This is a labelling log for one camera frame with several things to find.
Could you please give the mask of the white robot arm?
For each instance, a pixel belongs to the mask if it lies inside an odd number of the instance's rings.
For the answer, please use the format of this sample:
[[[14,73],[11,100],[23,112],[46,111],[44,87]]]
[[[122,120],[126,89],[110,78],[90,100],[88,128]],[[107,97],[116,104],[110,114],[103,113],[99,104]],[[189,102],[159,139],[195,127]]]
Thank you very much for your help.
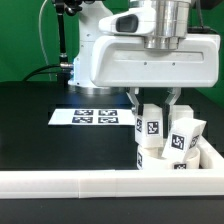
[[[70,85],[89,92],[124,88],[133,112],[142,115],[141,88],[170,88],[172,105],[183,87],[217,82],[220,36],[188,26],[189,9],[200,0],[129,0],[118,14],[104,1],[52,0],[60,66],[73,71]]]

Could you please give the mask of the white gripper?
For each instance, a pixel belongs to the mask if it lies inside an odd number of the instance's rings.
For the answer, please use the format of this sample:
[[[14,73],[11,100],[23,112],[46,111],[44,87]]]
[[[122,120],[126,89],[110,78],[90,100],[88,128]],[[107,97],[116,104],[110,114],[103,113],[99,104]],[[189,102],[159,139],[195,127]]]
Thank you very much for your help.
[[[220,36],[187,32],[187,8],[131,8],[99,21],[102,35],[92,50],[91,81],[130,87],[134,115],[143,115],[138,87],[167,90],[164,115],[180,87],[211,87],[218,80]]]

